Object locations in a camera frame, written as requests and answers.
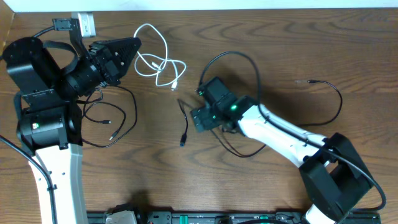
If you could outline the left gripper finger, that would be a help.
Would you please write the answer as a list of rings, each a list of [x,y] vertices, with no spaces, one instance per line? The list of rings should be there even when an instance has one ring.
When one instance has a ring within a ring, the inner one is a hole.
[[[101,43],[120,55],[135,55],[141,46],[141,40],[137,37],[102,40]]]
[[[129,66],[135,57],[139,47],[138,46],[127,46],[127,47],[112,47],[113,51],[113,68],[111,75],[114,78],[121,78],[127,74]]]

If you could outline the black usb cable thick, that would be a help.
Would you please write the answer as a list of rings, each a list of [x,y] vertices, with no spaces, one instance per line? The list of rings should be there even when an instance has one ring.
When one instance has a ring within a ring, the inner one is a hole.
[[[330,87],[332,87],[338,94],[338,96],[340,97],[340,104],[338,107],[338,110],[336,112],[336,114],[334,115],[334,117],[332,117],[332,119],[322,122],[322,123],[307,123],[307,124],[298,124],[297,127],[306,127],[306,126],[324,126],[327,124],[332,123],[339,115],[341,112],[341,109],[343,107],[343,96],[341,94],[341,92],[339,91],[339,89],[337,89],[336,86],[334,86],[333,84],[331,84],[330,82],[324,81],[324,80],[314,80],[314,79],[309,79],[309,80],[296,80],[295,84],[299,85],[301,83],[308,83],[308,84],[317,84],[317,83],[322,83],[322,84],[326,84],[329,85]],[[189,108],[193,108],[193,106],[189,105],[188,103],[186,103],[185,101],[181,100],[180,98],[177,98],[177,102],[178,105],[180,107],[180,110],[182,112],[182,114],[185,117],[185,122],[186,122],[186,127],[185,127],[185,132],[182,134],[181,140],[180,140],[180,146],[184,147],[186,140],[187,140],[187,129],[188,129],[188,118],[187,118],[187,114],[185,112],[184,106],[188,106]],[[275,119],[272,119],[271,116],[267,116],[267,118],[265,119],[265,121],[269,124],[271,124],[273,127],[279,129],[280,131],[291,135],[294,138],[297,138],[299,141],[303,141],[304,143],[308,143],[307,139],[300,139],[298,136],[294,136],[292,131],[289,131],[287,129],[287,125],[286,124],[281,124],[281,123],[277,123]],[[261,152],[266,145],[263,145],[262,147],[260,147],[258,150],[254,151],[251,154],[241,154],[237,149],[235,149],[229,142],[228,140],[223,136],[225,142],[230,146],[230,148],[226,147],[224,145],[224,143],[222,142],[222,140],[217,136],[216,133],[214,133],[213,131],[211,131],[211,133],[214,135],[214,137],[220,142],[220,144],[230,153],[232,153],[234,156],[240,157],[240,158],[247,158],[247,157],[252,157],[255,156],[256,154],[258,154],[259,152]]]

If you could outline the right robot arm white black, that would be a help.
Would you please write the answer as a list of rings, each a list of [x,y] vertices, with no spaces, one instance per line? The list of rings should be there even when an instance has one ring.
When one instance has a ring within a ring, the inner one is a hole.
[[[312,206],[307,223],[339,223],[375,186],[348,138],[308,132],[270,112],[250,96],[238,98],[217,77],[199,85],[205,105],[191,111],[199,132],[219,126],[257,140],[299,169]]]

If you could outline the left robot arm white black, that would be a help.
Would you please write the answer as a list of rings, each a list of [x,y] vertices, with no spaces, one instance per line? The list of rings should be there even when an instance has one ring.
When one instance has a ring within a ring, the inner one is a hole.
[[[3,53],[19,87],[14,98],[20,152],[28,158],[43,223],[88,223],[83,194],[81,96],[118,86],[141,46],[137,37],[93,42],[82,52],[24,37]]]

